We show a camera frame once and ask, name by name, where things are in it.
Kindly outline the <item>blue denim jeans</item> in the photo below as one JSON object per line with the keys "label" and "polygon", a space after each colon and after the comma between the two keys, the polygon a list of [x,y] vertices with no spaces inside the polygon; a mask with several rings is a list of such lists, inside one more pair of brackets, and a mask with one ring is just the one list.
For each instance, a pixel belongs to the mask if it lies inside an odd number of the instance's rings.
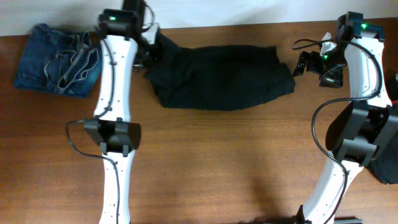
{"label": "blue denim jeans", "polygon": [[24,47],[14,87],[85,98],[102,70],[102,50],[90,33],[37,24]]}

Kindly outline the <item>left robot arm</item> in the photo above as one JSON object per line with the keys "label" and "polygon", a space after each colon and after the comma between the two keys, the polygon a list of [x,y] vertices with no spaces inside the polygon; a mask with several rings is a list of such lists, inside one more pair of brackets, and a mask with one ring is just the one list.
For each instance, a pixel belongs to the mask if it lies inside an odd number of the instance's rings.
{"label": "left robot arm", "polygon": [[104,164],[104,197],[100,223],[130,223],[129,182],[141,141],[141,125],[131,122],[130,91],[135,68],[156,64],[159,25],[145,22],[145,1],[124,1],[120,10],[105,9],[98,19],[102,50],[99,98],[84,129],[99,147]]}

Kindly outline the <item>black shorts garment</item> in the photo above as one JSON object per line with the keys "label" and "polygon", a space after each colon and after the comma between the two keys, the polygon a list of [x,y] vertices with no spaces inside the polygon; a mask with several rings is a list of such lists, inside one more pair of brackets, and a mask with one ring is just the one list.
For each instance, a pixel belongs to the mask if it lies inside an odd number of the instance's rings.
{"label": "black shorts garment", "polygon": [[157,36],[159,64],[146,78],[165,108],[232,111],[293,93],[295,80],[274,46],[219,45],[195,49]]}

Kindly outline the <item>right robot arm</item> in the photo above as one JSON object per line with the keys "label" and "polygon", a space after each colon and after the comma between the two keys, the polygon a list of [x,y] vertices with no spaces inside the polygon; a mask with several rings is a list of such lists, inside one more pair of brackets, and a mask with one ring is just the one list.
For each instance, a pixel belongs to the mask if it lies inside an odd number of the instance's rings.
{"label": "right robot arm", "polygon": [[387,94],[382,70],[384,41],[381,26],[364,22],[362,13],[349,11],[338,18],[335,37],[326,34],[321,41],[307,40],[307,47],[317,45],[319,52],[306,52],[306,46],[300,46],[293,74],[313,72],[321,85],[339,88],[347,67],[350,96],[323,103],[312,116],[315,121],[325,106],[348,102],[330,124],[325,145],[315,143],[327,156],[326,165],[294,223],[336,223],[335,213],[349,185],[397,134],[397,106]]}

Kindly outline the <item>dark garment with red trim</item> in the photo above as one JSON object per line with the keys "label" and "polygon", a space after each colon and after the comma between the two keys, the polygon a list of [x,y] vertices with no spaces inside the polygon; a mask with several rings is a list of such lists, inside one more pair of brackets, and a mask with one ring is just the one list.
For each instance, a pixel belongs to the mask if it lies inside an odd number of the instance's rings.
{"label": "dark garment with red trim", "polygon": [[[387,82],[387,93],[392,100],[392,107],[397,109],[397,74]],[[371,161],[369,170],[381,183],[397,184],[397,134],[383,153]]]}

